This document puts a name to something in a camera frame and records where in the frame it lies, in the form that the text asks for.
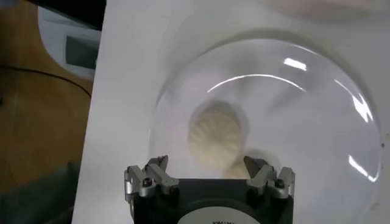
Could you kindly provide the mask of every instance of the label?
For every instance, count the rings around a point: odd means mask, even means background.
[[[232,208],[206,207],[184,215],[178,224],[260,224],[251,216]]]

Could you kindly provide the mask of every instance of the dough ball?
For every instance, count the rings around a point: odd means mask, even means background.
[[[243,135],[232,110],[211,108],[201,113],[188,132],[193,156],[203,165],[225,169],[240,154]]]
[[[224,178],[227,179],[250,179],[244,160],[238,159],[225,172]]]

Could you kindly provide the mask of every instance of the clear glass dome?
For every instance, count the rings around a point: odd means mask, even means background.
[[[168,155],[171,176],[225,177],[228,168],[205,166],[188,143],[197,117],[221,103],[240,129],[237,159],[252,155],[295,171],[295,223],[356,223],[373,203],[377,124],[364,94],[331,60],[284,41],[244,40],[201,55],[165,87],[150,157]]]

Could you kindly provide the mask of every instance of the screw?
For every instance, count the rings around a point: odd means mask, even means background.
[[[147,177],[142,180],[142,187],[150,187],[153,183],[153,180],[150,177]]]
[[[277,187],[277,188],[285,188],[285,182],[282,179],[277,179],[275,181],[275,187]]]

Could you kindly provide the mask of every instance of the wooden surface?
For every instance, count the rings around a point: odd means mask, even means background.
[[[0,65],[71,79],[90,93],[92,82],[61,68],[46,52],[37,6],[20,0],[0,9]],[[80,162],[90,98],[76,86],[29,72],[0,69],[0,193]]]

